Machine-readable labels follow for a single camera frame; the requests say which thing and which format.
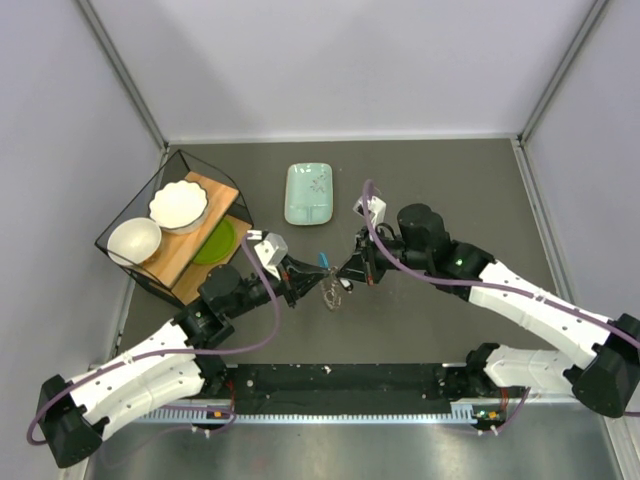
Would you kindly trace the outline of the black key fob tag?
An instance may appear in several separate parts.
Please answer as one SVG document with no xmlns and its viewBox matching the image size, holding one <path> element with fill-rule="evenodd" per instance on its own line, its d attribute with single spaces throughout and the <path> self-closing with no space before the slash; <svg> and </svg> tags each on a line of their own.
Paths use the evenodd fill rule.
<svg viewBox="0 0 640 480">
<path fill-rule="evenodd" d="M 338 280 L 340 286 L 347 292 L 351 292 L 353 290 L 353 283 L 347 279 L 339 279 Z"/>
</svg>

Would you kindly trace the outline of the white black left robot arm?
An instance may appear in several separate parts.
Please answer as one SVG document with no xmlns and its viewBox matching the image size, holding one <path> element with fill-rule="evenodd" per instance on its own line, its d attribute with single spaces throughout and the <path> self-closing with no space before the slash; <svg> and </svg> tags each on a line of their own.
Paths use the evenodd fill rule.
<svg viewBox="0 0 640 480">
<path fill-rule="evenodd" d="M 289 306 L 328 277 L 327 268 L 284 257 L 274 272 L 242 277 L 231 265 L 213 268 L 198 297 L 129 351 L 70 380 L 54 375 L 41 386 L 36 428 L 56 465 L 91 456 L 118 430 L 165 404 L 202 393 L 216 396 L 227 374 L 217 347 L 230 322 L 261 305 Z"/>
</svg>

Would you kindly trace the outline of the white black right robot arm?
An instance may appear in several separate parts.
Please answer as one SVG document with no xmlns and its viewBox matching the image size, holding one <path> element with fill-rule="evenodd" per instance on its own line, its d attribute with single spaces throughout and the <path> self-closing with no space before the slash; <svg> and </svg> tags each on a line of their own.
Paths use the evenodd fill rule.
<svg viewBox="0 0 640 480">
<path fill-rule="evenodd" d="M 477 307 L 494 312 L 549 344 L 547 350 L 484 344 L 467 357 L 466 380 L 476 394 L 524 387 L 572 395 L 590 410 L 620 418 L 639 385 L 639 320 L 612 319 L 582 309 L 534 285 L 481 248 L 452 239 L 442 217 L 425 204 L 384 222 L 385 203 L 359 199 L 365 225 L 341 278 L 378 284 L 401 271 Z"/>
</svg>

